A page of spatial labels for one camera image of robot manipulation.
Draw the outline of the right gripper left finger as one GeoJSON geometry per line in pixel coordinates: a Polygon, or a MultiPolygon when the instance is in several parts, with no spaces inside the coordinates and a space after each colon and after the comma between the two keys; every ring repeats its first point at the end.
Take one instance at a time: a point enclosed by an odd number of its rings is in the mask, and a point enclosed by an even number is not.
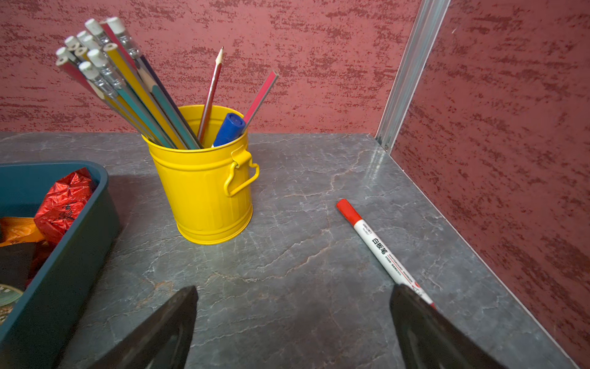
{"type": "Polygon", "coordinates": [[[92,368],[183,368],[195,329],[198,291],[176,292],[92,368]]]}

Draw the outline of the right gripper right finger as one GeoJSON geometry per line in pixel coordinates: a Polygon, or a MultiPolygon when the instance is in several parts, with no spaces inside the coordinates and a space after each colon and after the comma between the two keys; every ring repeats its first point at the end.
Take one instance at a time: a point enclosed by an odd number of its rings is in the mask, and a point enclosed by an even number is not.
{"type": "Polygon", "coordinates": [[[397,284],[390,312],[407,368],[503,368],[408,286],[397,284]]]}

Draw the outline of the teal plastic storage box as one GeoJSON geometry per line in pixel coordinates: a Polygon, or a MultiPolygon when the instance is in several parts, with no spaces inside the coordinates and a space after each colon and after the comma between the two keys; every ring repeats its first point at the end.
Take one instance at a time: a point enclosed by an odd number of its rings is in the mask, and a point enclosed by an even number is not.
{"type": "Polygon", "coordinates": [[[1,166],[1,215],[29,217],[50,187],[86,168],[95,185],[88,204],[33,278],[1,326],[3,368],[51,368],[58,361],[112,249],[120,220],[109,175],[91,161],[37,161],[1,166]]]}

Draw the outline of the red foil tea bag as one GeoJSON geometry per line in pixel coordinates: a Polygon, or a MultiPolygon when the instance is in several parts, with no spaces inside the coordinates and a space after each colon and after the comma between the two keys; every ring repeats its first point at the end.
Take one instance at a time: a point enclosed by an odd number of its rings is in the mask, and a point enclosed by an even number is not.
{"type": "Polygon", "coordinates": [[[56,181],[35,214],[34,222],[47,243],[56,246],[72,227],[95,189],[87,168],[56,181]]]}

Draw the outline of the orange tea bag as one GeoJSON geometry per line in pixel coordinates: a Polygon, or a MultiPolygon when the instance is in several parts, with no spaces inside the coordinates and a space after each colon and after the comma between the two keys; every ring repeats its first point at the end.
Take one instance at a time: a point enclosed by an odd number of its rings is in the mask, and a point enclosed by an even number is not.
{"type": "Polygon", "coordinates": [[[4,217],[1,219],[1,246],[22,243],[39,243],[44,235],[38,230],[34,218],[4,217]]]}

